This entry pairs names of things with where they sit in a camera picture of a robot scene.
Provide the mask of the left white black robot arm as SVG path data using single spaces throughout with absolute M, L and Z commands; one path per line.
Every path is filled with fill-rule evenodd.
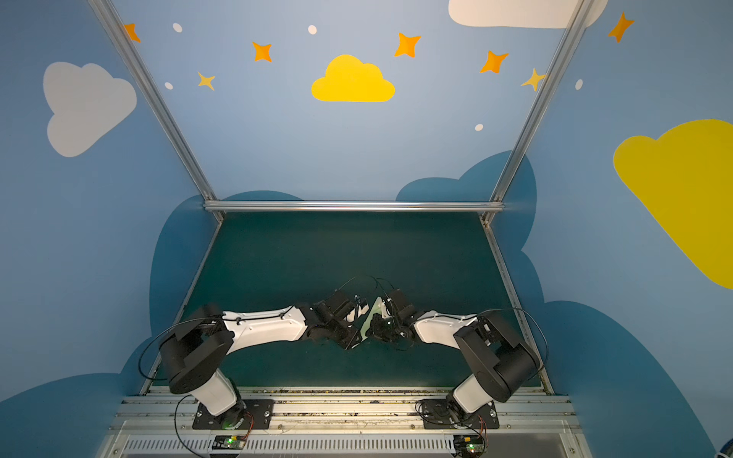
M 258 345 L 303 340 L 330 340 L 349 350 L 362 341 L 355 324 L 367 312 L 366 303 L 350 299 L 248 313 L 204 305 L 163 334 L 158 352 L 170 391 L 199 402 L 193 429 L 266 429 L 269 421 L 246 404 L 221 371 L 226 357 Z

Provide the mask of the light green paper sheet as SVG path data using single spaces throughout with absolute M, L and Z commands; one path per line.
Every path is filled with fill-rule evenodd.
M 366 341 L 368 339 L 368 332 L 370 332 L 371 325 L 377 317 L 380 319 L 385 319 L 387 317 L 385 301 L 381 297 L 377 297 L 365 317 L 366 319 L 360 329 L 362 341 Z

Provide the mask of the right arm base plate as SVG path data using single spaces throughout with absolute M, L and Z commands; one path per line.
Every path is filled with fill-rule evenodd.
M 415 403 L 415 411 L 425 429 L 499 429 L 494 402 L 469 413 L 447 399 L 423 399 Z

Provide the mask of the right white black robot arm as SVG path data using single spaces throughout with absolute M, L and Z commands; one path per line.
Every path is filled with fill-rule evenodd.
M 429 311 L 401 317 L 378 312 L 366 321 L 362 332 L 389 344 L 406 340 L 460 351 L 471 375 L 445 398 L 415 403 L 427 429 L 497 429 L 496 403 L 507 402 L 542 370 L 538 353 L 499 309 L 467 316 Z

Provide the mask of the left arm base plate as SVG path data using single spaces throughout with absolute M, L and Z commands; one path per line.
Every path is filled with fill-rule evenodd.
M 192 429 L 203 431 L 249 431 L 269 429 L 274 408 L 272 399 L 247 399 L 219 415 L 199 404 Z

